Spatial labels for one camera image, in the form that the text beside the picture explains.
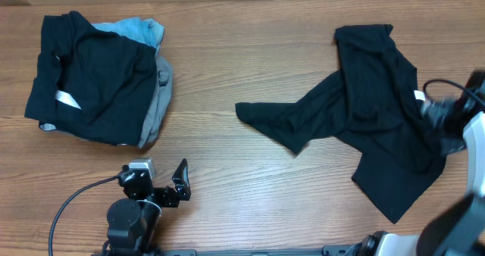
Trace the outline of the black t-shirt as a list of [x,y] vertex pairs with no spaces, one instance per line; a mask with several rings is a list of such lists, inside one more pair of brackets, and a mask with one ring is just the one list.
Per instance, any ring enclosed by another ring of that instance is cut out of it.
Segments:
[[331,136],[359,150],[352,180],[396,223],[443,172],[446,156],[421,116],[417,70],[397,49],[392,29],[338,28],[336,72],[297,102],[240,102],[236,115],[293,153]]

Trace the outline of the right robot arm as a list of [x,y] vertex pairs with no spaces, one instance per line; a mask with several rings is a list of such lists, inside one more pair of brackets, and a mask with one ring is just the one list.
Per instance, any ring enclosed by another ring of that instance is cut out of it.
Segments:
[[347,255],[483,255],[479,242],[484,231],[484,71],[474,70],[462,86],[460,98],[434,101],[425,96],[421,113],[432,123],[440,138],[442,153],[468,151],[468,178],[465,196],[431,221],[420,235],[400,236],[384,231],[366,236],[346,250]]

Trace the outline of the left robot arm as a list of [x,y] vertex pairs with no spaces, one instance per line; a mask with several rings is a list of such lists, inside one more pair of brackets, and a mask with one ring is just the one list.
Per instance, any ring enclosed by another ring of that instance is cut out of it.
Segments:
[[113,203],[107,212],[106,255],[162,255],[152,243],[163,208],[176,208],[188,201],[191,188],[187,160],[183,159],[172,176],[173,187],[156,188],[155,169],[149,158],[136,159],[117,175],[126,198]]

